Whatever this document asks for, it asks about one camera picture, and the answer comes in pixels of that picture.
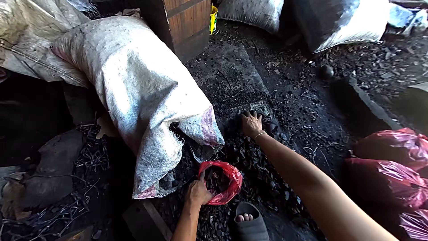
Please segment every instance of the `human hand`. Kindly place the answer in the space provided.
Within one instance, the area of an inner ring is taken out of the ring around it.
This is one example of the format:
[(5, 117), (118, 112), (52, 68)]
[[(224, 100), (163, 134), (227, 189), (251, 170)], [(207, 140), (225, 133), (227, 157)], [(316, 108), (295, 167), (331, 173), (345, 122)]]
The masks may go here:
[(193, 181), (189, 186), (186, 201), (190, 202), (191, 205), (205, 205), (213, 197), (204, 184), (204, 178), (205, 172), (202, 172), (199, 180)]
[(257, 115), (256, 111), (244, 112), (242, 117), (242, 130), (246, 136), (253, 139), (260, 133), (264, 133), (262, 126), (262, 115)]

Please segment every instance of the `wooden post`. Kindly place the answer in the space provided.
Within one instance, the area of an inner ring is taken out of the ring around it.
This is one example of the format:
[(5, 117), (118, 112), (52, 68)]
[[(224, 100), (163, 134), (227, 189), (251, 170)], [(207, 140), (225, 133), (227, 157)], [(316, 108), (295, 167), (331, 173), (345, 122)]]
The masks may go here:
[(153, 32), (187, 62), (208, 46), (211, 0), (139, 0)]

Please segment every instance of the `wrist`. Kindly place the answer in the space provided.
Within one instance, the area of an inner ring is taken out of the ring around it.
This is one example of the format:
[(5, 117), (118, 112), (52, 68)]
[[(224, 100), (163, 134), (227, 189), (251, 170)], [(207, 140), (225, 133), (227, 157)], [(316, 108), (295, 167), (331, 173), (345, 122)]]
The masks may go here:
[(263, 130), (258, 130), (258, 131), (255, 131), (250, 137), (253, 139), (253, 140), (255, 140), (258, 136), (260, 136), (261, 134), (263, 134), (263, 133), (266, 133), (265, 131), (263, 131)]
[(185, 205), (187, 205), (190, 209), (200, 209), (202, 207), (202, 202), (194, 199), (187, 199)]

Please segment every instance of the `gray sandal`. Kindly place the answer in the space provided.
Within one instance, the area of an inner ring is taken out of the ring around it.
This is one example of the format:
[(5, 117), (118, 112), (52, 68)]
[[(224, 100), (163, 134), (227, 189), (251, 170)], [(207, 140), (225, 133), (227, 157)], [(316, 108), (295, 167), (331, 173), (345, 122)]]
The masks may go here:
[[(252, 221), (236, 222), (238, 215), (251, 214)], [(241, 202), (236, 208), (235, 223), (242, 241), (269, 241), (268, 230), (260, 211), (249, 202)]]

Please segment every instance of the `gray sack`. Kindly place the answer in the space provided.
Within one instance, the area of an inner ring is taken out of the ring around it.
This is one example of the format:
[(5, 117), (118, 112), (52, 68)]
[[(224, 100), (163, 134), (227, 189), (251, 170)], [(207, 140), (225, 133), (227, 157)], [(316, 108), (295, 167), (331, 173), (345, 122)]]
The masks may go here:
[(218, 18), (243, 22), (278, 33), (279, 16), (284, 0), (223, 0)]
[(377, 42), (389, 18), (388, 0), (293, 0), (294, 15), (317, 53), (339, 44)]

